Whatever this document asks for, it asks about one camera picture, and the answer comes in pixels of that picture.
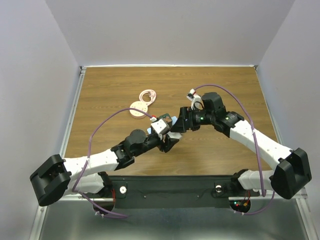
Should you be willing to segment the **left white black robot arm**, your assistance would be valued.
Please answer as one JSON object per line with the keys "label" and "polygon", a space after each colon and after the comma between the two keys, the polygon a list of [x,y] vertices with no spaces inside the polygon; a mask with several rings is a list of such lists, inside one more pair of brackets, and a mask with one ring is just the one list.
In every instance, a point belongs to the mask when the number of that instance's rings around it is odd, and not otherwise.
{"label": "left white black robot arm", "polygon": [[181,138],[182,134],[176,132],[159,137],[156,132],[146,134],[135,129],[119,144],[90,157],[62,158],[54,154],[29,177],[38,204],[49,206],[79,192],[106,197],[111,193],[111,184],[103,180],[105,172],[124,169],[154,148],[167,153]]}

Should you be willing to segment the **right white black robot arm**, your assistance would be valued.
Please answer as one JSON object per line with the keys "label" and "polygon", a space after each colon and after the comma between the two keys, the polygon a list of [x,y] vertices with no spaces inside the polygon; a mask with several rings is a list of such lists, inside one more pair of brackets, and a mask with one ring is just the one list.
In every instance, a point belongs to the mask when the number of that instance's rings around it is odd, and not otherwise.
{"label": "right white black robot arm", "polygon": [[279,144],[256,129],[241,115],[227,111],[221,96],[208,92],[203,96],[191,89],[187,94],[190,106],[181,107],[172,127],[174,133],[197,131],[202,125],[214,129],[254,152],[270,170],[243,169],[233,175],[231,192],[242,195],[247,190],[275,191],[284,199],[291,199],[312,179],[307,153]]}

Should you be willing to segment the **dark green cube socket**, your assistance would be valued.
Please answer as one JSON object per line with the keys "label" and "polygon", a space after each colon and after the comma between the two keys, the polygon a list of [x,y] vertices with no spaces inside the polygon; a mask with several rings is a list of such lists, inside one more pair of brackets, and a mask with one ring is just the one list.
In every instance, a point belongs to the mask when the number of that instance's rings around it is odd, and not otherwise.
{"label": "dark green cube socket", "polygon": [[166,122],[169,126],[173,125],[172,124],[172,117],[168,113],[160,115],[159,119],[163,119],[163,121]]}

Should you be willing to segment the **blue power strip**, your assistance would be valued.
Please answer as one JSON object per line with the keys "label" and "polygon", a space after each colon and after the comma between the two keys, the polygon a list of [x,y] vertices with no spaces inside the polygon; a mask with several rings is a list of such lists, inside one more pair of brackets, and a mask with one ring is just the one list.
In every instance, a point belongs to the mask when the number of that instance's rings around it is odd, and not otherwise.
{"label": "blue power strip", "polygon": [[[177,118],[176,116],[172,116],[171,119],[172,119],[172,124],[174,125],[174,124],[176,123],[176,121],[177,121],[178,118]],[[152,130],[151,130],[151,127],[149,127],[149,128],[147,129],[147,133],[148,133],[148,134],[151,134],[151,131],[152,131]]]}

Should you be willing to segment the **white cube adapter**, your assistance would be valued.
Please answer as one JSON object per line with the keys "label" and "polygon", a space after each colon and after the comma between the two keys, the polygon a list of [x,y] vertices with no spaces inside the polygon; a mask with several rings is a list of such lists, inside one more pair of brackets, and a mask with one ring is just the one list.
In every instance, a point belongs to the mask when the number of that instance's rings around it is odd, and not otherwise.
{"label": "white cube adapter", "polygon": [[178,133],[178,132],[169,132],[167,134],[171,139],[177,139],[177,140],[180,140],[183,135],[181,133]]}

